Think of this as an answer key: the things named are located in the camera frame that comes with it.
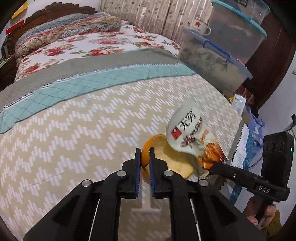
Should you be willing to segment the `person right hand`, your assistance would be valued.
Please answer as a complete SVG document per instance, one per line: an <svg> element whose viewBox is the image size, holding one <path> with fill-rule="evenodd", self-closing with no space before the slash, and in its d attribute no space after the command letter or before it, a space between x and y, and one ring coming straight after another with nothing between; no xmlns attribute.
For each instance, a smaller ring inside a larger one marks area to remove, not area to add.
<svg viewBox="0 0 296 241"><path fill-rule="evenodd" d="M267 227L276 213L276 206L260 196L253 196L247 202L243 215L259 230Z"/></svg>

